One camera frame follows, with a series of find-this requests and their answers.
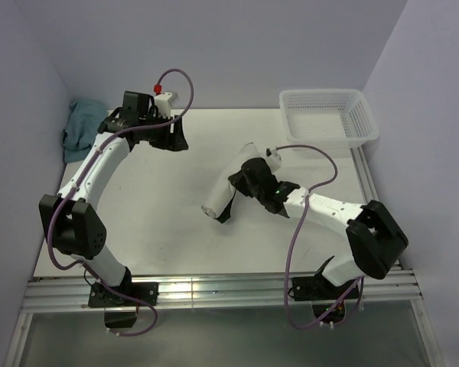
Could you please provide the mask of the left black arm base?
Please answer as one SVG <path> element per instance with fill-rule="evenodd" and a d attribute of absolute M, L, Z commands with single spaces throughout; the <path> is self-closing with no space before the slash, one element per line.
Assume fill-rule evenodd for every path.
<path fill-rule="evenodd" d="M 132 276 L 125 274 L 117 287 L 106 286 L 103 281 L 90 284 L 88 308 L 104 309 L 104 325 L 108 332 L 124 337 L 140 336 L 151 331 L 157 321 L 155 305 L 158 299 L 159 283 L 132 282 Z M 153 321 L 143 330 L 131 331 L 140 309 L 147 307 L 152 311 Z"/>

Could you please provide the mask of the white green raglan t-shirt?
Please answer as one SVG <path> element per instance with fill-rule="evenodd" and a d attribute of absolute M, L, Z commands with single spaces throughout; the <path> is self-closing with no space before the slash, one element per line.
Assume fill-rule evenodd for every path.
<path fill-rule="evenodd" d="M 223 168 L 209 195 L 202 205 L 203 212 L 211 219 L 219 223 L 225 223 L 230 218 L 231 206 L 236 195 L 236 188 L 230 181 L 230 177 L 236 175 L 236 179 L 243 178 L 242 165 L 252 158 L 263 158 L 265 151 L 259 151 L 256 144 L 250 142 L 244 145 L 237 155 Z"/>

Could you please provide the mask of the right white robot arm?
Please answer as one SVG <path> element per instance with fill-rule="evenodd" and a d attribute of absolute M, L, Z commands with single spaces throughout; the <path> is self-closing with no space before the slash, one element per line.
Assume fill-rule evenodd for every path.
<path fill-rule="evenodd" d="M 409 241 L 383 203 L 348 203 L 289 181 L 278 180 L 262 158 L 252 158 L 229 177 L 240 193 L 257 199 L 270 213 L 304 217 L 347 240 L 345 250 L 333 255 L 317 271 L 319 295 L 334 297 L 344 284 L 361 276 L 383 279 L 406 250 Z"/>

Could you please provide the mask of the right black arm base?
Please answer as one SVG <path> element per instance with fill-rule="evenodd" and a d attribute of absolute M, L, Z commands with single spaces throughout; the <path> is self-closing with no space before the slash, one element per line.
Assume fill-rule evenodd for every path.
<path fill-rule="evenodd" d="M 346 282 L 341 286 L 334 286 L 322 275 L 326 265 L 332 260 L 333 257 L 329 258 L 319 267 L 316 274 L 313 276 L 299 276 L 291 279 L 291 287 L 288 290 L 288 296 L 296 302 L 300 301 L 323 301 L 333 300 L 335 301 L 340 297 L 353 283 L 353 280 Z M 361 282 L 356 284 L 352 290 L 346 294 L 346 299 L 358 300 L 362 297 L 363 285 Z M 323 322 L 332 325 L 332 322 L 340 323 L 345 320 L 347 315 L 347 309 L 344 300 L 338 304 L 334 310 L 332 310 L 324 319 Z M 318 318 L 323 312 L 328 310 L 332 304 L 318 304 L 312 306 L 314 316 Z"/>

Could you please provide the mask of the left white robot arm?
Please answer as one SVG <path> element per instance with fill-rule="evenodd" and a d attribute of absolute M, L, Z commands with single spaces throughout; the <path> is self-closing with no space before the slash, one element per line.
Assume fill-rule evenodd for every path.
<path fill-rule="evenodd" d="M 168 151 L 184 151 L 182 117 L 172 115 L 177 93 L 155 94 L 127 91 L 122 105 L 99 124 L 93 147 L 69 183 L 57 194 L 39 202 L 47 251 L 54 266 L 71 267 L 57 260 L 57 252 L 73 259 L 90 274 L 107 284 L 106 296 L 116 305 L 125 305 L 134 295 L 128 282 L 129 270 L 108 249 L 106 227 L 96 212 L 100 198 L 117 167 L 142 141 Z"/>

